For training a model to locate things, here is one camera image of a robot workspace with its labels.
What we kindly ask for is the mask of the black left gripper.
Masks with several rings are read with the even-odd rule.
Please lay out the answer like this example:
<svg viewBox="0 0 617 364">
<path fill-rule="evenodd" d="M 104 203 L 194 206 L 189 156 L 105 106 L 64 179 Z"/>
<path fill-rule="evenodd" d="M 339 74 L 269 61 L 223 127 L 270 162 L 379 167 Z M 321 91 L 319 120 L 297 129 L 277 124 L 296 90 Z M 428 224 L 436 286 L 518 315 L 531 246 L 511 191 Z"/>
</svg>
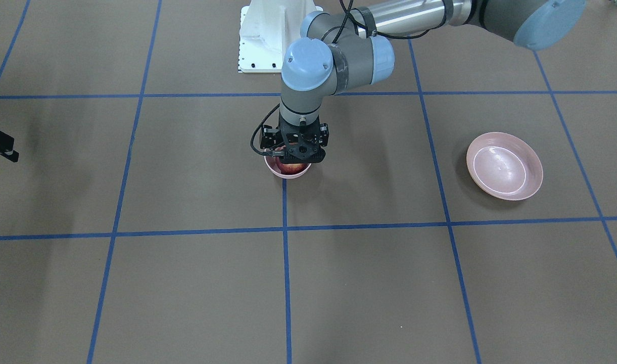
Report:
<svg viewBox="0 0 617 364">
<path fill-rule="evenodd" d="M 279 117 L 277 127 L 266 125 L 266 122 L 270 116 L 271 114 L 267 115 L 264 117 L 262 122 L 260 122 L 260 148 L 262 149 L 268 149 L 268 147 L 273 144 L 274 135 L 279 131 L 285 139 L 289 137 L 290 134 L 318 134 L 320 132 L 329 133 L 327 123 L 320 122 L 320 116 L 317 116 L 311 123 L 301 121 L 298 126 L 285 121 L 282 117 Z"/>
</svg>

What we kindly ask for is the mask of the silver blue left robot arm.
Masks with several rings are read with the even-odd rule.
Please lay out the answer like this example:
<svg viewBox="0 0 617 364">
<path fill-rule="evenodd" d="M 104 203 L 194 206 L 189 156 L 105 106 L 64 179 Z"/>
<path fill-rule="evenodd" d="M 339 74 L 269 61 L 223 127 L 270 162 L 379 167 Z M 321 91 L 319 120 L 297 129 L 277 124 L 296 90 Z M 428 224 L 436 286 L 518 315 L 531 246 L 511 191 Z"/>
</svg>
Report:
<svg viewBox="0 0 617 364">
<path fill-rule="evenodd" d="M 260 122 L 254 150 L 301 160 L 322 155 L 329 138 L 319 120 L 323 99 L 389 78 L 392 39 L 470 24 L 539 51 L 567 35 L 585 7 L 585 1 L 391 1 L 370 7 L 349 2 L 340 15 L 311 12 L 283 58 L 278 126 Z"/>
</svg>

